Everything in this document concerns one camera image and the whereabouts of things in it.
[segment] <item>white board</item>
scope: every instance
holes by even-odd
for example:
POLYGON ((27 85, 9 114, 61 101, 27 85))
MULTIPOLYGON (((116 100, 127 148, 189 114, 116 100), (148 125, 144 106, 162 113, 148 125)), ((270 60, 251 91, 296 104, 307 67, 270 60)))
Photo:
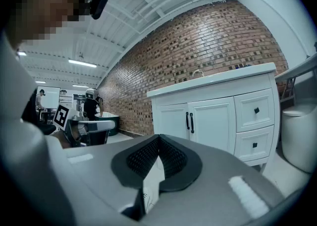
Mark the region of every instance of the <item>white board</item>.
POLYGON ((47 109, 57 109, 60 88, 38 86, 37 94, 40 93, 41 89, 45 92, 45 96, 41 97, 41 105, 47 109))

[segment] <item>red brick wall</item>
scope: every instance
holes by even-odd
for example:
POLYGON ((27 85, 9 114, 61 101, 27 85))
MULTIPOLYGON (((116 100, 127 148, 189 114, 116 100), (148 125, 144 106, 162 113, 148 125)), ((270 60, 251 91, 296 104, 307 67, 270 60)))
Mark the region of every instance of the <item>red brick wall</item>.
POLYGON ((183 13, 136 44, 99 86, 104 111, 120 116, 120 128, 152 134, 151 100, 146 93, 245 64, 274 62, 288 68, 265 25, 236 0, 200 6, 183 13))

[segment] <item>white ceiling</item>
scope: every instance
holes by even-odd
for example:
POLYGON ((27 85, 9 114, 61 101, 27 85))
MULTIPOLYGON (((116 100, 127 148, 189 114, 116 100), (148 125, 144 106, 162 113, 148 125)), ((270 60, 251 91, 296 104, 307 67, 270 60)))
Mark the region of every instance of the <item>white ceiling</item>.
POLYGON ((21 57, 21 63, 46 86, 97 87, 148 33, 180 13, 213 1, 219 0, 109 0, 98 20, 87 16, 58 29, 49 39, 22 45, 20 50, 27 56, 21 57), (70 64, 68 59, 98 67, 70 64))

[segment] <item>black drawer handle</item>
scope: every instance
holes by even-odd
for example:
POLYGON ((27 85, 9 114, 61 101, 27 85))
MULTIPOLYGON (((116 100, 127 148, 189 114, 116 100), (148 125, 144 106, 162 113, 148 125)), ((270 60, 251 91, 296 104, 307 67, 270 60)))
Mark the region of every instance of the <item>black drawer handle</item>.
POLYGON ((188 125, 188 112, 186 112, 186 125, 187 125, 187 129, 189 130, 189 125, 188 125))
POLYGON ((190 118, 191 118, 191 123, 192 123, 192 130, 191 130, 191 132, 192 132, 192 133, 194 133, 194 120, 193 120, 193 114, 192 114, 192 113, 190 113, 190 114, 189 114, 189 116, 190 116, 190 118))

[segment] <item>ceiling light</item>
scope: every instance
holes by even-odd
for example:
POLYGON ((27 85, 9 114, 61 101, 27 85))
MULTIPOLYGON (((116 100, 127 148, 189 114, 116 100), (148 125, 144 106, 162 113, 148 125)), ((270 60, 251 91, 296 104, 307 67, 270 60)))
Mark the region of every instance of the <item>ceiling light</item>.
POLYGON ((18 52, 19 56, 26 56, 25 52, 18 52))
POLYGON ((73 85, 73 87, 89 88, 88 86, 73 85))
POLYGON ((81 61, 76 61, 76 60, 72 60, 72 59, 69 59, 68 62, 69 62, 69 63, 73 63, 73 64, 78 64, 78 65, 86 65, 86 66, 90 66, 90 67, 97 67, 97 66, 94 65, 94 64, 89 64, 89 63, 85 63, 85 62, 81 62, 81 61))

